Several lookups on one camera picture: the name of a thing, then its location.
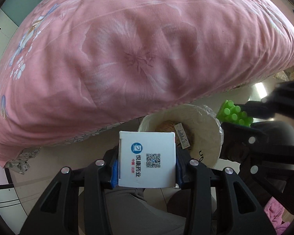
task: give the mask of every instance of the white floor tile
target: white floor tile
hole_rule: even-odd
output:
[[[78,189],[78,195],[80,195],[83,191],[84,191],[84,188],[83,188],[83,187],[80,187],[80,188]]]
[[[143,121],[144,117],[138,118],[138,121],[141,123]]]
[[[144,198],[149,205],[165,212],[167,211],[161,188],[146,188],[144,191]]]
[[[229,160],[219,159],[214,167],[217,170],[223,170],[226,167],[231,167],[236,173],[240,171],[240,164],[237,162],[231,162]]]
[[[217,200],[216,188],[215,187],[211,187],[210,188],[210,191],[211,191],[212,197],[214,197],[214,199]]]
[[[163,197],[165,199],[165,203],[168,204],[169,199],[180,189],[172,188],[172,187],[165,187],[161,188]]]
[[[64,146],[43,147],[39,155],[29,160],[30,169],[25,175],[11,172],[16,193],[27,213],[41,193],[64,166],[79,169],[88,166],[119,142],[119,131],[137,131],[138,119],[121,124],[82,142]]]
[[[79,235],[85,235],[85,233],[83,233],[83,231],[80,229],[80,227],[78,227],[78,234]]]

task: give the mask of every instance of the tiled floor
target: tiled floor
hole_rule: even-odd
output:
[[[264,88],[267,92],[270,92],[275,83],[274,79],[269,79],[264,82]],[[257,89],[254,86],[205,97],[192,102],[192,104],[207,105],[217,112],[226,99],[232,100],[237,104],[243,104],[249,98],[260,100]],[[41,193],[63,166],[70,166],[72,169],[83,168],[94,160],[102,158],[107,150],[118,144],[118,132],[120,130],[136,131],[142,119],[143,117],[126,122],[82,142],[65,146],[44,147],[36,158],[30,160],[31,168],[25,175],[11,172],[16,192],[25,211],[27,213],[30,212]],[[238,163],[222,159],[219,159],[215,169],[222,170],[225,167],[232,167],[236,172],[239,171]],[[175,188],[146,189],[144,196],[151,206],[166,211],[168,200],[177,190]],[[214,188],[212,188],[212,195],[215,197]]]

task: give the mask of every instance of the qr code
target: qr code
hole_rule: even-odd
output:
[[[146,154],[146,168],[160,168],[160,154]]]

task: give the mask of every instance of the blue logo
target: blue logo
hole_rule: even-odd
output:
[[[140,152],[142,152],[143,146],[142,146],[142,144],[135,142],[132,144],[131,149],[134,154],[139,154]]]

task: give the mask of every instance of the plastic wrap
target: plastic wrap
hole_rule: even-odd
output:
[[[220,156],[223,144],[223,130],[216,114],[206,105],[182,104],[168,110],[145,116],[138,128],[139,132],[154,132],[164,121],[186,124],[194,134],[191,157],[213,168]]]

